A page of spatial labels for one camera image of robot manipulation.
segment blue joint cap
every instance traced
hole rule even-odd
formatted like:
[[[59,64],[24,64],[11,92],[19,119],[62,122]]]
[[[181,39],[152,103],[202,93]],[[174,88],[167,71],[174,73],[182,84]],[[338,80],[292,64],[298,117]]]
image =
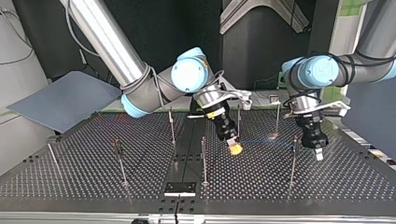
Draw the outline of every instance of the blue joint cap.
[[[308,89],[321,89],[331,85],[338,73],[335,59],[324,55],[307,59],[298,68],[298,78]]]
[[[285,73],[287,72],[289,69],[291,69],[295,63],[297,63],[300,59],[302,59],[303,57],[300,58],[296,58],[296,59],[292,59],[290,61],[287,61],[285,63],[282,64],[282,72]]]
[[[381,79],[379,79],[378,81],[375,82],[380,82],[380,81],[384,81],[390,78],[396,77],[396,62],[393,61],[393,65],[390,68],[390,70],[387,72],[386,75],[384,75],[383,77],[381,77]]]
[[[177,62],[172,68],[171,78],[179,90],[196,92],[206,84],[209,76],[207,64],[197,57],[202,55],[204,54],[201,49],[194,48],[177,58]]]
[[[193,48],[193,49],[189,49],[186,52],[180,54],[177,57],[177,60],[180,61],[185,58],[192,58],[192,57],[197,57],[197,56],[205,57],[204,53],[202,52],[202,50],[200,48]]]
[[[140,119],[140,118],[142,118],[142,117],[144,117],[144,116],[146,116],[146,115],[149,114],[149,112],[143,111],[143,110],[137,108],[135,105],[133,105],[133,104],[128,100],[128,97],[127,97],[125,94],[123,94],[123,95],[121,96],[121,103],[122,103],[123,106],[124,106],[125,112],[126,112],[129,116],[131,116],[131,117],[133,117],[133,118]]]

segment metal post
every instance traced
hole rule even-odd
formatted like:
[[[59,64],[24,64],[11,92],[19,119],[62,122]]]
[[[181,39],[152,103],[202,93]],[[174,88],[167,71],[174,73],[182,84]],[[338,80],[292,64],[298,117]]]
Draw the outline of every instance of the metal post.
[[[56,168],[58,169],[59,175],[61,176],[61,179],[63,179],[62,172],[61,172],[61,167],[59,166],[58,160],[56,159],[56,156],[55,156],[55,153],[53,151],[52,145],[50,143],[47,143],[47,146],[49,148],[50,155],[51,155],[53,161],[55,162]]]
[[[276,126],[275,132],[270,135],[270,139],[276,139],[278,136],[278,128],[279,128],[279,116],[280,116],[280,101],[279,97],[276,95],[269,95],[269,101],[271,105],[277,105],[276,109]]]
[[[279,127],[279,114],[280,114],[280,103],[277,104],[277,110],[276,110],[276,127],[275,127],[276,135],[277,135],[277,129]]]
[[[122,170],[122,177],[123,177],[123,179],[124,179],[124,182],[122,183],[122,185],[123,185],[124,187],[127,187],[127,186],[129,186],[129,183],[128,183],[128,181],[126,180],[126,174],[125,174],[125,169],[124,169],[124,167],[123,167],[122,158],[120,158],[120,167],[121,167],[121,170]]]
[[[175,140],[174,122],[173,122],[173,117],[172,117],[172,107],[170,107],[168,112],[169,112],[169,122],[171,123],[171,130],[172,130],[172,144],[175,147],[176,146],[176,140]]]
[[[55,157],[55,153],[53,152],[52,145],[48,143],[47,146],[49,148],[50,155],[52,156],[53,161],[58,165],[58,160]]]
[[[238,137],[240,137],[240,136],[241,136],[240,122],[241,122],[242,118],[241,118],[241,106],[239,106],[239,104],[238,104],[238,113],[237,113],[237,116],[238,116],[238,118],[237,118],[237,124],[238,124]]]
[[[290,185],[289,185],[289,190],[294,186],[293,178],[294,178],[294,169],[295,169],[295,164],[296,164],[296,154],[298,151],[298,146],[299,146],[299,138],[297,135],[294,136],[293,139],[293,164],[291,165],[291,175],[290,175]]]
[[[147,69],[103,0],[61,0],[122,87]]]
[[[122,172],[122,178],[123,178],[123,182],[122,182],[122,185],[124,186],[124,187],[128,187],[129,186],[129,183],[128,183],[128,180],[126,179],[126,174],[125,174],[125,168],[124,168],[124,166],[123,166],[123,162],[122,162],[122,153],[123,153],[123,150],[122,150],[122,148],[121,148],[121,141],[120,141],[120,139],[119,138],[116,138],[115,140],[114,140],[114,154],[116,155],[116,159],[119,161],[119,163],[120,163],[120,168],[121,168],[121,172]]]
[[[204,137],[202,137],[202,141],[201,141],[201,150],[202,150],[202,160],[204,163],[204,186],[207,186],[209,183],[207,182],[207,176],[206,176],[206,139]]]

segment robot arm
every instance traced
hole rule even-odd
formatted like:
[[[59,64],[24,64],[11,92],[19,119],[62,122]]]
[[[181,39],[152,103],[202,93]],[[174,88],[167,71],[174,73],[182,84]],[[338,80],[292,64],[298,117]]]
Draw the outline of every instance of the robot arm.
[[[157,75],[140,59],[103,0],[61,2],[67,9],[66,18],[68,12],[120,83],[124,92],[121,102],[130,116],[141,118],[186,93],[194,93],[206,116],[214,121],[219,139],[227,140],[232,154],[242,150],[226,100],[239,98],[243,108],[250,109],[250,92],[225,90],[201,49],[186,51]]]
[[[298,58],[282,65],[290,99],[287,101],[297,124],[303,129],[304,147],[318,151],[329,144],[321,131],[321,109],[341,102],[321,105],[315,90],[358,82],[378,82],[396,76],[396,1],[378,2],[373,17],[352,55],[331,54]]]

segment table surface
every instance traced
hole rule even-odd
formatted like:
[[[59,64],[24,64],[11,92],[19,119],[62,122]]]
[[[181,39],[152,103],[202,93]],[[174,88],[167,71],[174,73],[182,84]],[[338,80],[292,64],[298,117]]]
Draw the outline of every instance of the table surface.
[[[293,119],[281,118],[278,137],[270,139],[276,111],[242,111],[244,151],[232,156],[211,121],[173,117],[175,147],[167,113],[101,113],[82,121],[52,144],[58,164],[45,147],[0,176],[0,212],[396,216],[396,173],[329,121],[322,123],[330,141],[324,160],[301,148],[290,187],[292,139],[301,134]],[[124,149],[126,187],[115,138]],[[168,182],[196,183],[195,197],[164,197]]]

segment dark background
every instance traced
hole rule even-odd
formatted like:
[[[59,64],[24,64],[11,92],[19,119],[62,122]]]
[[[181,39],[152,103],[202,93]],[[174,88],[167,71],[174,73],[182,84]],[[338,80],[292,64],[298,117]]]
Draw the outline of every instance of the dark background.
[[[78,45],[66,26],[64,7],[56,0],[13,0],[35,53],[46,73],[56,80],[71,70],[81,70]],[[140,57],[157,72],[171,66],[187,49],[200,47],[214,71],[225,70],[225,76],[236,88],[252,90],[276,88],[280,65],[304,56],[310,48],[313,31],[296,34],[271,8],[257,7],[249,11],[225,35],[219,33],[221,0],[105,0],[120,27]],[[317,5],[333,0],[297,0],[309,21],[316,17]],[[75,32],[85,46],[84,35],[75,25]],[[101,59],[85,53],[89,65],[84,71],[109,80]]]

